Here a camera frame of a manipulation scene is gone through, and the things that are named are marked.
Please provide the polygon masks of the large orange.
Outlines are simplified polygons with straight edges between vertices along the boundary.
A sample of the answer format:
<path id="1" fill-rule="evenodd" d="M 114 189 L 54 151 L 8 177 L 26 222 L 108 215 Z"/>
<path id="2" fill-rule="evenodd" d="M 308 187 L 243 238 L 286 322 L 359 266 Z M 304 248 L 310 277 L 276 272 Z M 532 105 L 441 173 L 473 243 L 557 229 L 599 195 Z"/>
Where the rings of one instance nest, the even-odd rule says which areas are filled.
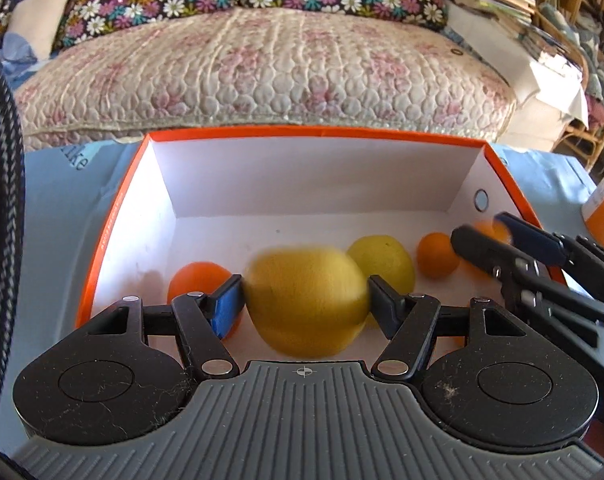
<path id="1" fill-rule="evenodd" d="M 188 292 L 203 292 L 211 295 L 232 277 L 232 272 L 211 261 L 195 261 L 186 264 L 178 270 L 166 293 L 166 302 L 170 304 L 175 297 Z M 234 333 L 238 324 L 241 311 L 232 304 L 218 304 L 206 308 L 206 318 L 210 322 L 214 333 L 221 339 L 226 339 Z"/>
<path id="2" fill-rule="evenodd" d="M 420 274 L 430 280 L 444 280 L 460 265 L 460 258 L 453 250 L 450 237 L 442 232 L 424 236 L 417 246 L 416 257 Z"/>

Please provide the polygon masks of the yellow pear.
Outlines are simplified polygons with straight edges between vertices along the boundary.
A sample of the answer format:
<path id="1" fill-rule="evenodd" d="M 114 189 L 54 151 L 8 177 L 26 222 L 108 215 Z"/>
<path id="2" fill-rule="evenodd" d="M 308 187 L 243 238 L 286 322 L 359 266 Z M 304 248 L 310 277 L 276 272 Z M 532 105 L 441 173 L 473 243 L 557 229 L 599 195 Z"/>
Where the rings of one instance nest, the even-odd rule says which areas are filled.
<path id="1" fill-rule="evenodd" d="M 346 255 L 357 271 L 344 279 L 344 313 L 356 324 L 371 314 L 391 338 L 406 318 L 404 297 L 415 288 L 412 257 L 390 235 L 363 236 L 351 244 Z"/>
<path id="2" fill-rule="evenodd" d="M 351 257 L 330 246 L 261 252 L 244 271 L 244 298 L 270 348 L 301 359 L 340 353 L 370 311 L 367 278 Z"/>

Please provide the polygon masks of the yellow pear front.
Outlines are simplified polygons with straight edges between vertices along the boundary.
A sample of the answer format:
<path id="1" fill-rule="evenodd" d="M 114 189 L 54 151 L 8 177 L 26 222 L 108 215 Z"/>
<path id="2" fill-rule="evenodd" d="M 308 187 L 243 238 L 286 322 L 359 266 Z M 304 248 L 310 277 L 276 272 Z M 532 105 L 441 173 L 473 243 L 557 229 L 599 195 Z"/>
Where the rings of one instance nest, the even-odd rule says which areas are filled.
<path id="1" fill-rule="evenodd" d="M 330 246 L 261 252 L 244 271 L 244 298 L 270 348 L 301 359 L 340 353 L 370 311 L 367 278 L 351 257 Z"/>

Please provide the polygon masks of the orange cardboard box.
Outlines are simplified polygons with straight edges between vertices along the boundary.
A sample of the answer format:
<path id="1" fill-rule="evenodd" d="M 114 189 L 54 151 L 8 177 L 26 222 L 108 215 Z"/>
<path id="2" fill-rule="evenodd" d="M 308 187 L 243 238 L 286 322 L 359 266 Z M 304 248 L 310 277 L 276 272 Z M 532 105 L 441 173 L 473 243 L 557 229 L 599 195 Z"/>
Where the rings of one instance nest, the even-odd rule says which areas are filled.
<path id="1" fill-rule="evenodd" d="M 228 127 L 157 132 L 125 171 L 90 264 L 85 323 L 125 296 L 162 304 L 179 268 L 242 272 L 281 246 L 421 237 L 536 214 L 487 143 L 428 133 Z"/>

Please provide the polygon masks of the quilted sofa cover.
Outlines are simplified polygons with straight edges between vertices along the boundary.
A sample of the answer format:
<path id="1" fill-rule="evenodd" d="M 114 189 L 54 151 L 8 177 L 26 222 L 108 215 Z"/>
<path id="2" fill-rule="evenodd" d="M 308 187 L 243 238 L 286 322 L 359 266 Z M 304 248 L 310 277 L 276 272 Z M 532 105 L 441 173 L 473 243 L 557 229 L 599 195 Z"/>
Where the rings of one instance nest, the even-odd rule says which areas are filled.
<path id="1" fill-rule="evenodd" d="M 341 126 L 497 140 L 515 92 L 432 30 L 285 9 L 160 21 L 61 51 L 14 94 L 30 151 L 159 130 Z"/>

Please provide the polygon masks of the blue plaid cloth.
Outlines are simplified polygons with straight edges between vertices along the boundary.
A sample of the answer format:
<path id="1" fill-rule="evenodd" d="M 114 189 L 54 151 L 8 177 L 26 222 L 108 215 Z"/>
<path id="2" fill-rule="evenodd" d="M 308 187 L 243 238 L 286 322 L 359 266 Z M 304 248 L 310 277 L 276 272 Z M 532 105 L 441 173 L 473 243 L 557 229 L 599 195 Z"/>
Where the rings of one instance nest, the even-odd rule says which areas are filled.
<path id="1" fill-rule="evenodd" d="M 11 90 L 17 90 L 48 62 L 49 58 L 39 60 L 31 45 L 15 32 L 0 38 L 0 74 Z"/>

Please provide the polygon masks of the white pillow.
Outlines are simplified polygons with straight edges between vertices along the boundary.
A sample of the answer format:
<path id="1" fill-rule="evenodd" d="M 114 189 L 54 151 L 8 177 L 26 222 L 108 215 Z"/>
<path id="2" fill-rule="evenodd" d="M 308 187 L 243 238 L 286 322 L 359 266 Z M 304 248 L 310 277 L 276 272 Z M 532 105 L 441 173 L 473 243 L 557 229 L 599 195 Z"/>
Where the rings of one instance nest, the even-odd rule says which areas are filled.
<path id="1" fill-rule="evenodd" d="M 7 32 L 26 41 L 37 61 L 52 53 L 52 45 L 68 0 L 23 0 L 16 5 Z"/>

